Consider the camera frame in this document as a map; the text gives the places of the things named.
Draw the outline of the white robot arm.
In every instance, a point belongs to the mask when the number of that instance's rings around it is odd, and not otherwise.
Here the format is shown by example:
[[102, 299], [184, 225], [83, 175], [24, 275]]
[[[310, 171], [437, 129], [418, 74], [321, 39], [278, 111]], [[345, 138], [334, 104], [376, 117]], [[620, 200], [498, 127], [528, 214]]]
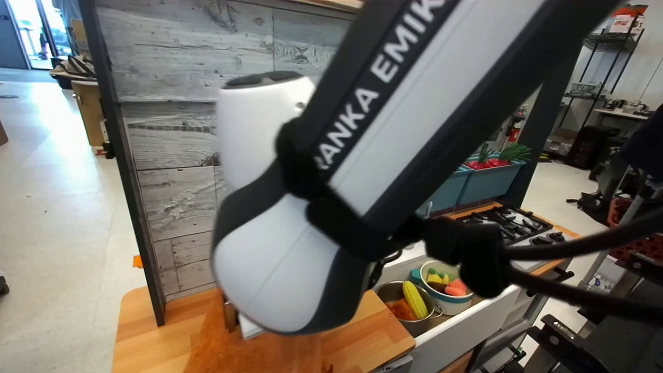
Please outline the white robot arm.
[[278, 334], [348, 324], [372, 269], [412, 242], [483, 299], [523, 287], [655, 324], [621, 301], [526, 274], [541, 258], [606, 250], [658, 232], [658, 214], [586, 239], [506, 246], [491, 225], [418, 207], [620, 0], [366, 0], [273, 160], [217, 210], [212, 269], [231, 302]]

